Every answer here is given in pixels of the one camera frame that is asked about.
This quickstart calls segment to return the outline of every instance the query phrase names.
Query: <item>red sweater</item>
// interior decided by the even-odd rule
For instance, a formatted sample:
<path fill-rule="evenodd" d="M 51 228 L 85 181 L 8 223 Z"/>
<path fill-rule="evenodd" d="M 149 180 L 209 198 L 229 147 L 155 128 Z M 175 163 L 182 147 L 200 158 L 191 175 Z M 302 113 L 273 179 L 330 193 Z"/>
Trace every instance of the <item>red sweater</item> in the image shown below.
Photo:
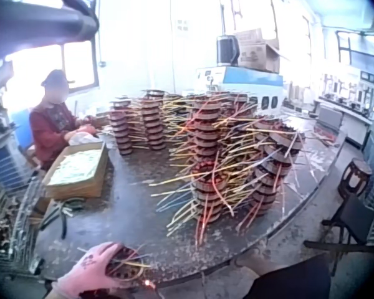
<path fill-rule="evenodd" d="M 64 135 L 69 131 L 76 130 L 75 118 L 68 110 L 67 106 L 59 104 L 58 110 L 69 124 L 60 130 L 49 113 L 50 109 L 41 106 L 35 107 L 29 115 L 33 140 L 35 144 L 36 157 L 42 163 L 42 169 L 48 170 L 61 151 L 68 146 L 64 140 Z"/>

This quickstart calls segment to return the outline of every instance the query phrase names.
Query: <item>black chair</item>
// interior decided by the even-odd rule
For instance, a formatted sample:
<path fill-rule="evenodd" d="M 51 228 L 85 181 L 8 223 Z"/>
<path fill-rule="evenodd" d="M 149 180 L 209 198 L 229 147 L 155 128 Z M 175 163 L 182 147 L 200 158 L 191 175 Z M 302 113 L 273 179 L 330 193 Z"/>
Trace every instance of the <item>black chair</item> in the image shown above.
<path fill-rule="evenodd" d="M 350 196 L 338 208 L 330 220 L 323 220 L 322 225 L 327 226 L 326 233 L 320 241 L 304 241 L 308 248 L 335 252 L 335 260 L 331 275 L 337 271 L 337 265 L 343 254 L 349 252 L 374 253 L 374 210 L 366 207 L 358 197 Z M 324 242 L 326 235 L 333 227 L 339 227 L 338 243 Z M 345 229 L 348 232 L 347 242 L 344 242 Z"/>

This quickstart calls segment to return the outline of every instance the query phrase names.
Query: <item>floor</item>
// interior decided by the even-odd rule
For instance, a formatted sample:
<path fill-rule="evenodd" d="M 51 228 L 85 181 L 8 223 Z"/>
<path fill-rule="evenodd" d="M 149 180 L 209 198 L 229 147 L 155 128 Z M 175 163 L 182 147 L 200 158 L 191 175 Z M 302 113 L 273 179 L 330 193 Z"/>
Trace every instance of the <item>floor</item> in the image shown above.
<path fill-rule="evenodd" d="M 339 159 L 330 175 L 323 183 L 315 197 L 307 204 L 291 223 L 269 240 L 263 254 L 265 258 L 283 265 L 291 265 L 305 260 L 318 252 L 306 249 L 302 243 L 305 239 L 317 240 L 320 221 L 329 218 L 341 203 L 337 184 L 346 165 L 353 157 L 362 154 L 349 144 L 343 146 Z M 336 276 L 332 279 L 331 298 L 350 298 L 355 288 L 365 279 L 374 266 L 374 256 L 368 254 L 349 254 L 342 258 Z M 203 279 L 193 280 L 174 287 L 160 290 L 164 298 L 180 299 L 215 299 L 242 298 L 249 290 L 256 275 L 246 268 L 223 268 Z M 6 298 L 40 299 L 44 287 L 36 281 L 16 279 L 3 283 Z M 155 294 L 140 292 L 136 298 L 158 298 Z"/>

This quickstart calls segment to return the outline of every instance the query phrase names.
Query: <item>cardboard box on shelf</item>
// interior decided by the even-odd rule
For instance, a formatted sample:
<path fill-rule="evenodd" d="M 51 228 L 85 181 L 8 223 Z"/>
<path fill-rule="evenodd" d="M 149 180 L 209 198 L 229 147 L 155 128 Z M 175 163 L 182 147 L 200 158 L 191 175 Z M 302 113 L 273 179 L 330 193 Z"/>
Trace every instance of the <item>cardboard box on shelf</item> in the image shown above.
<path fill-rule="evenodd" d="M 240 46 L 238 66 L 248 69 L 280 72 L 280 55 L 266 43 Z"/>
<path fill-rule="evenodd" d="M 238 66 L 248 69 L 280 72 L 279 40 L 263 39 L 260 29 L 236 32 L 240 55 Z"/>
<path fill-rule="evenodd" d="M 264 39 L 260 29 L 235 32 L 234 35 L 240 46 L 266 43 L 277 50 L 280 49 L 279 39 Z"/>

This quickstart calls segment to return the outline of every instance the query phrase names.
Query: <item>wooden stool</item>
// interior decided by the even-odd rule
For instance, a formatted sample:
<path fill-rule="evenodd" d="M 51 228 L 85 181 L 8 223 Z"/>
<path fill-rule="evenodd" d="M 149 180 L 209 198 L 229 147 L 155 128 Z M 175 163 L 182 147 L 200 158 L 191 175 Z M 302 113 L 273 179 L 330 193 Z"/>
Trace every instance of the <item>wooden stool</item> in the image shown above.
<path fill-rule="evenodd" d="M 343 172 L 338 185 L 339 194 L 344 200 L 351 194 L 359 197 L 366 189 L 371 175 L 372 169 L 366 162 L 358 158 L 353 158 Z"/>

